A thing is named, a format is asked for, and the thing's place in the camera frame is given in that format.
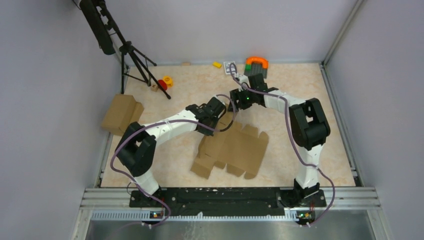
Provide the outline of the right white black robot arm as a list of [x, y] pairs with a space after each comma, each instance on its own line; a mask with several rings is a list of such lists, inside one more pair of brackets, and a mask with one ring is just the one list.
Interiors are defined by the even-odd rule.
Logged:
[[290, 143], [300, 161], [294, 179], [293, 200], [299, 206], [307, 206], [320, 189], [320, 155], [331, 133], [320, 100], [302, 99], [268, 87], [261, 73], [252, 76], [233, 73], [231, 76], [239, 84], [239, 88], [230, 92], [236, 111], [257, 104], [284, 115]]

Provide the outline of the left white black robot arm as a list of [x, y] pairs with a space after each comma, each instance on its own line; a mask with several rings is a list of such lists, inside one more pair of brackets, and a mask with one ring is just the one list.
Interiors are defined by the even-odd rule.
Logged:
[[151, 171], [155, 151], [161, 144], [189, 132], [211, 136], [226, 112], [226, 104], [213, 96], [201, 105], [191, 104], [163, 120], [139, 124], [132, 122], [125, 130], [113, 158], [127, 169], [129, 178], [141, 188], [141, 200], [149, 207], [160, 202], [160, 185]]

